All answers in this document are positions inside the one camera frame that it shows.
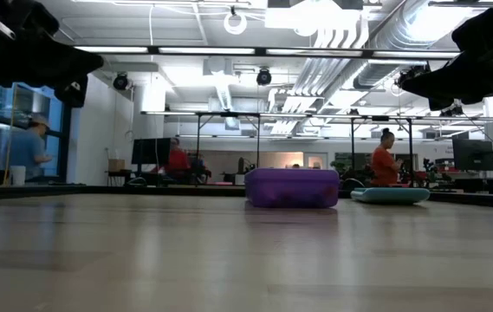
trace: white wall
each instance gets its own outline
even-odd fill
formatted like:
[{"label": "white wall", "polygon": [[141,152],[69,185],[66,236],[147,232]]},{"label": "white wall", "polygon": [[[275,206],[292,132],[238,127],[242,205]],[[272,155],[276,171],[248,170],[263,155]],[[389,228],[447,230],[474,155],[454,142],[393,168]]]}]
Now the white wall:
[{"label": "white wall", "polygon": [[83,108],[74,108],[68,153],[69,183],[107,184],[107,154],[131,161],[133,103],[93,75]]}]

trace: ceiling-mounted camera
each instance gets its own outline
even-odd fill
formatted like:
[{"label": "ceiling-mounted camera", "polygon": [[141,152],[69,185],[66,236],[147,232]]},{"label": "ceiling-mounted camera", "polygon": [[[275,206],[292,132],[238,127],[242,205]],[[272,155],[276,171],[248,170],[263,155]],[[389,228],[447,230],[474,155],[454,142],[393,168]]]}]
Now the ceiling-mounted camera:
[{"label": "ceiling-mounted camera", "polygon": [[258,86],[267,86],[271,83],[271,73],[268,68],[261,68],[256,79]]},{"label": "ceiling-mounted camera", "polygon": [[133,82],[128,79],[127,73],[118,73],[114,79],[114,88],[119,91],[126,91],[133,86]]}]

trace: purple storage bin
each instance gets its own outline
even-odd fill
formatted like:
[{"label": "purple storage bin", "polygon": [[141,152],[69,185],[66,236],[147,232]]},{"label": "purple storage bin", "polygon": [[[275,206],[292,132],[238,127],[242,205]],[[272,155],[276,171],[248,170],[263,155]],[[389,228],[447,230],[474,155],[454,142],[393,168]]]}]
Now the purple storage bin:
[{"label": "purple storage bin", "polygon": [[255,207],[327,208],[339,200],[334,170],[259,168],[244,178],[246,197]]}]

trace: fluorescent light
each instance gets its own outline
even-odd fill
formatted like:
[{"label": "fluorescent light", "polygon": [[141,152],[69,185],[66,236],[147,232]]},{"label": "fluorescent light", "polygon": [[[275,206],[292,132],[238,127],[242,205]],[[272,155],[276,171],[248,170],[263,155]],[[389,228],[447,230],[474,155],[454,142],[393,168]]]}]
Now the fluorescent light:
[{"label": "fluorescent light", "polygon": [[124,53],[124,54],[144,54],[148,53],[147,47],[99,47],[99,46],[76,46],[76,49],[90,53]]},{"label": "fluorescent light", "polygon": [[267,49],[267,55],[279,56],[324,56],[324,57],[360,57],[361,51],[336,49]]},{"label": "fluorescent light", "polygon": [[430,1],[429,6],[448,8],[493,8],[493,1],[459,2],[459,1]]},{"label": "fluorescent light", "polygon": [[313,116],[314,118],[346,118],[346,119],[352,119],[352,118],[359,118],[361,116],[358,115],[347,115],[347,114],[316,114]]},{"label": "fluorescent light", "polygon": [[254,139],[248,135],[217,135],[218,138],[224,139]]},{"label": "fluorescent light", "polygon": [[392,59],[417,59],[449,61],[458,56],[459,52],[447,51],[375,51],[373,57]]},{"label": "fluorescent light", "polygon": [[254,49],[247,48],[187,48],[187,47],[166,47],[159,48],[161,54],[178,55],[254,55]]},{"label": "fluorescent light", "polygon": [[197,4],[199,6],[237,6],[237,7],[250,7],[250,2],[245,1],[173,1],[173,0],[72,0],[75,3],[110,3],[115,5],[153,5],[153,4],[166,4],[171,6],[188,6]]},{"label": "fluorescent light", "polygon": [[260,114],[260,117],[291,117],[291,118],[306,118],[306,114]]},{"label": "fluorescent light", "polygon": [[[178,138],[197,138],[196,134],[179,134]],[[213,138],[212,135],[200,134],[200,138]]]},{"label": "fluorescent light", "polygon": [[176,115],[176,116],[190,116],[190,115],[195,115],[196,113],[193,112],[141,112],[142,114],[155,114],[155,115]]},{"label": "fluorescent light", "polygon": [[262,135],[260,139],[288,139],[289,137],[287,136],[281,136],[281,135]]},{"label": "fluorescent light", "polygon": [[370,64],[382,64],[382,65],[427,65],[427,61],[409,61],[409,60],[367,60]]}]

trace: black equipment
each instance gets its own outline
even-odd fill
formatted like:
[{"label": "black equipment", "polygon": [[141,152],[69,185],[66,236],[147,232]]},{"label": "black equipment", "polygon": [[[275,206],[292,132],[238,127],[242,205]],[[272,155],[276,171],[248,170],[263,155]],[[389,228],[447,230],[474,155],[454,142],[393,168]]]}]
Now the black equipment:
[{"label": "black equipment", "polygon": [[492,142],[452,140],[454,166],[458,170],[493,171]]},{"label": "black equipment", "polygon": [[256,82],[259,86],[267,86],[271,83],[271,73],[269,69],[262,68],[260,69],[260,73],[257,74]]},{"label": "black equipment", "polygon": [[118,73],[114,79],[114,88],[117,90],[125,91],[132,86],[133,84],[127,78],[127,73]]},{"label": "black equipment", "polygon": [[0,0],[0,85],[48,86],[71,107],[82,107],[87,74],[103,66],[99,55],[54,41],[59,23],[35,0]]},{"label": "black equipment", "polygon": [[171,139],[135,140],[132,162],[138,165],[137,176],[142,173],[142,165],[167,165],[170,151]]},{"label": "black equipment", "polygon": [[447,108],[454,99],[474,104],[493,96],[493,8],[455,29],[452,40],[462,52],[443,68],[399,79],[405,91],[428,98],[430,110]]}]

